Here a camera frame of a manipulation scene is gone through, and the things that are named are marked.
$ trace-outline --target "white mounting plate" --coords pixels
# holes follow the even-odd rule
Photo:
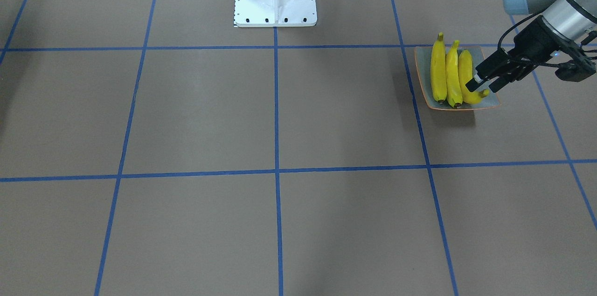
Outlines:
[[[234,26],[311,27],[317,23],[315,0],[291,0],[280,9],[280,20],[275,20],[273,7],[263,5],[256,0],[235,0]]]

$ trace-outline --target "banana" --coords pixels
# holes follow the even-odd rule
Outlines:
[[[431,50],[431,91],[433,99],[438,103],[446,100],[446,47],[444,45],[444,33],[437,35],[437,40]]]
[[[448,90],[448,103],[451,107],[457,108],[462,105],[462,91],[458,81],[458,45],[460,41],[454,41],[450,51],[446,55],[446,88]]]
[[[462,92],[462,99],[465,103],[474,105],[480,103],[483,98],[489,95],[489,90],[470,92],[466,88],[466,83],[473,78],[473,56],[469,50],[463,50],[458,58],[458,79],[460,81],[460,90]]]

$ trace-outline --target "gray floor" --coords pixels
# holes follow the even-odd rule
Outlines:
[[[432,111],[501,0],[317,1],[0,0],[0,295],[597,294],[597,77]]]

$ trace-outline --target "plate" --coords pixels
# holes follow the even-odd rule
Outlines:
[[[431,69],[431,50],[433,47],[430,46],[418,46],[414,49],[414,57],[415,62],[417,65],[417,73],[418,79],[421,84],[421,89],[423,90],[423,96],[425,97],[425,102],[430,109],[433,110],[441,110],[441,111],[473,111],[473,110],[486,110],[486,109],[495,109],[501,105],[500,99],[497,94],[490,92],[488,96],[483,98],[480,103],[476,103],[471,105],[469,103],[463,103],[460,109],[453,109],[450,105],[448,105],[447,101],[444,103],[438,103],[433,99],[433,91],[431,91],[431,77],[430,77],[430,69]],[[446,44],[446,52],[449,50],[450,47]],[[473,66],[476,67],[481,62],[484,61],[485,56],[483,55],[483,50],[480,46],[463,46],[458,48],[458,55],[463,50],[469,50],[471,56],[473,57]],[[480,88],[477,90],[483,90],[489,88],[490,82],[484,83]]]

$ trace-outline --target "blue grid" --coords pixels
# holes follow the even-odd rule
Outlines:
[[[109,214],[109,219],[106,228],[106,236],[104,239],[104,246],[102,250],[102,257],[100,259],[100,267],[98,269],[97,281],[96,281],[96,288],[95,288],[95,296],[98,296],[100,293],[100,288],[102,285],[102,276],[103,276],[103,269],[106,261],[107,250],[110,241],[111,235],[111,226],[113,224],[113,218],[115,214],[115,209],[118,200],[118,192],[121,183],[121,179],[149,179],[149,178],[159,178],[159,177],[203,177],[203,176],[226,176],[226,175],[252,175],[252,174],[263,174],[263,173],[270,173],[275,175],[275,192],[276,192],[276,208],[277,208],[277,236],[278,236],[278,283],[279,283],[279,294],[283,296],[284,294],[284,270],[283,270],[283,250],[282,250],[282,214],[281,214],[281,190],[280,190],[280,174],[281,173],[303,173],[303,172],[350,172],[350,171],[383,171],[383,170],[409,170],[409,169],[426,169],[427,174],[429,177],[429,183],[431,186],[431,192],[433,194],[433,200],[435,203],[435,209],[437,213],[437,221],[439,223],[439,228],[441,230],[442,241],[444,244],[445,256],[446,261],[448,264],[448,269],[450,272],[450,278],[452,282],[452,289],[454,292],[454,296],[458,296],[458,287],[456,282],[456,275],[454,273],[454,268],[452,266],[451,257],[450,257],[450,248],[448,246],[448,240],[445,233],[445,228],[443,224],[442,214],[441,214],[441,207],[439,204],[439,198],[437,197],[437,192],[435,189],[435,181],[433,179],[433,171],[432,169],[442,169],[442,168],[476,168],[476,167],[501,167],[501,166],[541,166],[541,165],[569,165],[570,169],[574,175],[574,179],[576,180],[576,184],[578,185],[578,189],[580,190],[580,194],[586,204],[586,207],[589,211],[593,224],[595,228],[597,228],[597,220],[595,218],[595,214],[593,209],[591,208],[590,202],[588,197],[585,194],[584,188],[582,186],[582,182],[580,181],[578,174],[576,173],[575,164],[597,164],[597,158],[589,158],[589,159],[572,159],[569,155],[569,151],[565,145],[565,142],[562,138],[560,130],[558,128],[558,124],[554,117],[554,114],[551,111],[551,108],[548,103],[548,99],[543,92],[543,88],[541,87],[541,83],[535,71],[533,71],[533,77],[535,78],[535,83],[539,88],[539,92],[543,99],[544,105],[546,110],[548,111],[548,115],[552,121],[554,126],[554,130],[558,135],[558,139],[561,143],[563,152],[566,156],[565,160],[538,160],[538,161],[522,161],[522,162],[478,162],[478,163],[466,163],[466,164],[431,164],[429,160],[429,154],[427,152],[427,146],[425,143],[424,131],[423,126],[420,120],[420,116],[418,113],[418,105],[417,100],[414,92],[414,87],[412,84],[412,77],[410,73],[409,63],[406,54],[406,48],[414,48],[417,46],[431,46],[431,43],[423,43],[423,44],[416,44],[416,45],[409,45],[403,42],[403,35],[400,27],[398,11],[396,8],[395,0],[390,0],[392,3],[392,9],[394,11],[394,18],[396,22],[396,30],[398,35],[398,44],[393,45],[278,45],[278,30],[277,28],[273,29],[273,39],[274,44],[273,46],[148,46],[149,41],[149,34],[151,31],[151,24],[153,18],[153,11],[155,9],[156,1],[152,0],[151,10],[149,13],[149,18],[147,20],[147,28],[145,34],[145,40],[143,42],[143,46],[132,46],[132,47],[87,47],[87,48],[10,48],[10,43],[12,41],[13,35],[15,33],[15,29],[19,24],[19,20],[21,19],[21,15],[24,11],[24,8],[27,4],[28,0],[23,0],[19,12],[15,18],[11,31],[9,33],[8,39],[3,48],[1,48],[0,53],[0,64],[3,62],[4,57],[6,56],[7,52],[52,52],[52,51],[107,51],[107,50],[140,50],[141,51],[141,59],[139,62],[139,69],[137,71],[137,78],[135,81],[135,87],[132,95],[132,103],[130,106],[130,113],[128,117],[128,122],[126,125],[126,133],[122,145],[122,155],[121,160],[119,163],[118,173],[116,174],[100,174],[100,175],[73,175],[73,176],[46,176],[46,177],[6,177],[0,178],[0,183],[18,183],[18,182],[35,182],[35,181],[72,181],[72,180],[90,180],[90,179],[115,179],[115,188],[113,193],[113,198],[111,201],[111,210]],[[510,16],[510,20],[514,24],[514,19]],[[495,43],[465,43],[464,46],[483,46],[483,47],[495,47],[497,44]],[[513,46],[513,44],[503,44],[503,46]],[[589,46],[597,46],[597,43],[591,43]],[[417,126],[419,130],[422,150],[425,158],[425,164],[421,165],[388,165],[388,166],[353,166],[353,167],[329,167],[329,168],[280,168],[279,166],[279,93],[278,93],[278,51],[280,49],[354,49],[354,48],[399,48],[401,49],[403,55],[403,61],[405,70],[407,73],[407,79],[409,81],[409,89],[412,96],[412,107],[414,110],[414,114],[417,120]],[[136,94],[139,89],[139,82],[141,78],[141,73],[143,71],[143,64],[145,61],[145,55],[147,50],[230,50],[230,49],[267,49],[273,50],[274,52],[274,84],[275,84],[275,168],[274,169],[253,169],[253,170],[237,170],[237,171],[199,171],[199,172],[163,172],[163,173],[123,173],[124,169],[124,162],[126,158],[126,149],[128,147],[128,138],[130,136],[130,130],[132,128],[132,121],[136,106]]]

